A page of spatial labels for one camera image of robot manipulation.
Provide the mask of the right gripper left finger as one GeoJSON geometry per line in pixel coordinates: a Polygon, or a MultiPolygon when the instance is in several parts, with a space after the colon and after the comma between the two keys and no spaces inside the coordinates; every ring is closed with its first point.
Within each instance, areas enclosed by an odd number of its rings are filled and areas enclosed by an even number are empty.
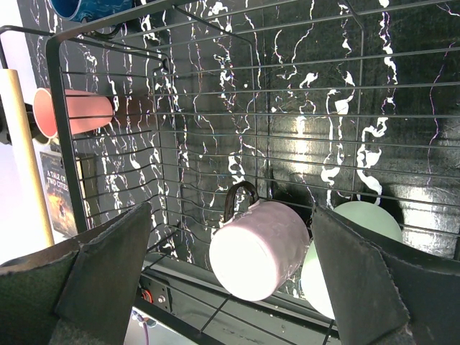
{"type": "Polygon", "coordinates": [[[151,205],[1,265],[2,344],[123,344],[151,205]]]}

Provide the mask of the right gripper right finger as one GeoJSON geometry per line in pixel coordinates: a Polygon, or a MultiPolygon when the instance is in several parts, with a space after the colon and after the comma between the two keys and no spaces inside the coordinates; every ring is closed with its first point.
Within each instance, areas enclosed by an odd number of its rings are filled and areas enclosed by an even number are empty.
{"type": "Polygon", "coordinates": [[[311,229],[341,343],[459,343],[459,262],[322,206],[311,229]]]}

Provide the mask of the lilac mug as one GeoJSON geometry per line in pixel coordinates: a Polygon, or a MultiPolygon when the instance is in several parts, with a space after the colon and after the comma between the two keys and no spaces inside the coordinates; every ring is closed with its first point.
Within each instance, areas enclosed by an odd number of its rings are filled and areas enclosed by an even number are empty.
{"type": "Polygon", "coordinates": [[[277,201],[261,201],[256,187],[233,185],[224,204],[224,225],[209,246],[211,269],[234,297],[270,297],[303,263],[310,244],[306,222],[277,201]]]}

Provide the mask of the pink cup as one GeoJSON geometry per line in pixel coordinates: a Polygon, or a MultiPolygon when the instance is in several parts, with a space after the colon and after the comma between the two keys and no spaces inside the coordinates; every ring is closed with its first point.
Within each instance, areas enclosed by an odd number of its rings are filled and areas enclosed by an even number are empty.
{"type": "MultiPolygon", "coordinates": [[[[65,100],[70,120],[71,134],[81,134],[109,124],[114,116],[110,100],[87,91],[65,89],[65,100]]],[[[58,135],[57,112],[53,108],[49,88],[38,88],[32,104],[35,123],[48,139],[58,135]]]]}

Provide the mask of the dark blue mug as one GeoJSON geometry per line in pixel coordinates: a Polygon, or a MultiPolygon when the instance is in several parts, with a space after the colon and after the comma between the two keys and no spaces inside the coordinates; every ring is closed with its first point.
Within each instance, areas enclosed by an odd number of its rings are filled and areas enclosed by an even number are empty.
{"type": "Polygon", "coordinates": [[[134,7],[133,0],[49,0],[55,13],[71,22],[87,23],[134,7]]]}

